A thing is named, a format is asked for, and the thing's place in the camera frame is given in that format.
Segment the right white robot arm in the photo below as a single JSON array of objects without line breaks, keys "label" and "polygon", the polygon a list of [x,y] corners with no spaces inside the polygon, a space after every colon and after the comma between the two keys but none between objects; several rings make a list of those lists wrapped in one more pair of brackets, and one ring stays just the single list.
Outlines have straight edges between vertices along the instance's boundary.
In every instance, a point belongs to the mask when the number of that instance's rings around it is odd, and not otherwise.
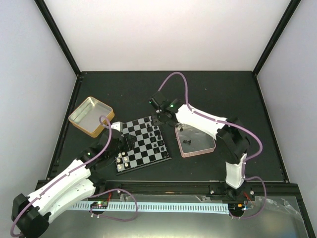
[{"label": "right white robot arm", "polygon": [[219,153],[225,161],[225,194],[231,200],[238,199],[243,194],[243,163],[250,146],[245,133],[239,131],[239,128],[234,127],[226,118],[212,117],[179,99],[170,101],[160,91],[149,98],[149,103],[155,109],[152,116],[156,125],[188,125],[215,140],[216,148],[220,150]]}]

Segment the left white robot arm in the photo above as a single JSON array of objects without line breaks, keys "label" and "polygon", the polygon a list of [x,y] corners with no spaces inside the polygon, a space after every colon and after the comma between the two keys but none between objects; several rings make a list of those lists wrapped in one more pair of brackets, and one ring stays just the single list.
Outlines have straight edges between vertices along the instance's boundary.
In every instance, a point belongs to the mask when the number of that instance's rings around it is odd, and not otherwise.
[{"label": "left white robot arm", "polygon": [[106,189],[102,168],[134,149],[136,137],[111,130],[77,155],[59,175],[29,195],[13,200],[10,235],[38,238],[69,207],[87,198],[100,198],[114,192]]}]

